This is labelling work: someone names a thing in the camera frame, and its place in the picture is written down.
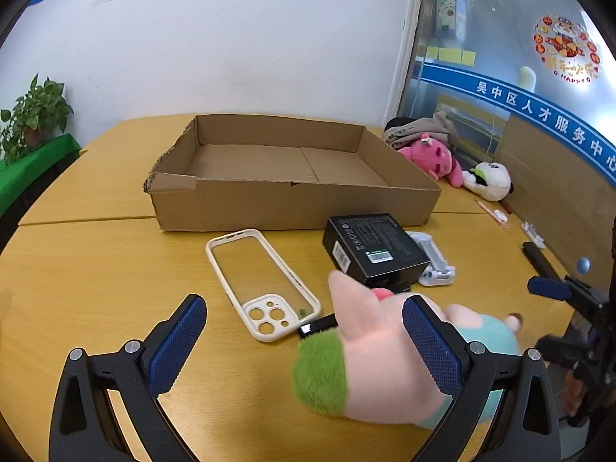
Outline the person's right hand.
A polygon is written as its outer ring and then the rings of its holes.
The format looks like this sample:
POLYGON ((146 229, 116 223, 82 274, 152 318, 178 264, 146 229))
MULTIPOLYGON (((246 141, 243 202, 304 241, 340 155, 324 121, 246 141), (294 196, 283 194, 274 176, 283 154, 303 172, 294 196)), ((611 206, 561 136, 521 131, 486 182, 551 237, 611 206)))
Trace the person's right hand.
POLYGON ((573 371, 570 370, 566 375, 564 389, 561 394, 564 413, 569 417, 572 417, 578 413, 578 409, 583 402, 584 396, 584 383, 575 378, 573 371))

